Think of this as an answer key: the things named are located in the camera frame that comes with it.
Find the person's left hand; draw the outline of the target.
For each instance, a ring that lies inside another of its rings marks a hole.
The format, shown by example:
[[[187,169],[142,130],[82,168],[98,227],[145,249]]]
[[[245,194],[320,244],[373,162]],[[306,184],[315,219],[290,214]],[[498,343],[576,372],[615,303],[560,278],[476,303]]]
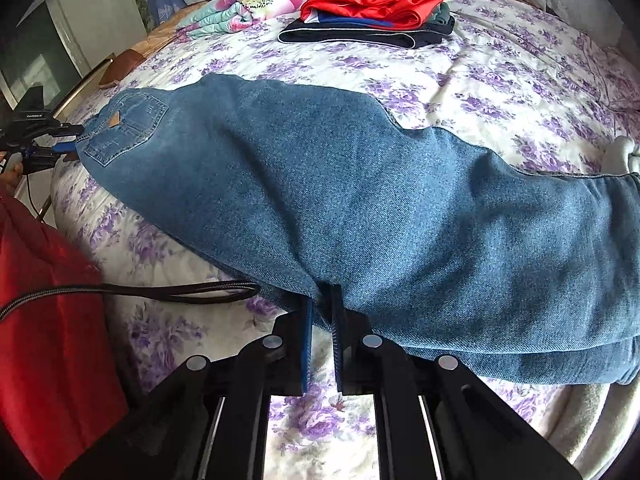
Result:
[[[3,166],[1,173],[1,189],[9,196],[14,196],[20,186],[23,177],[23,164],[21,154],[11,154]]]

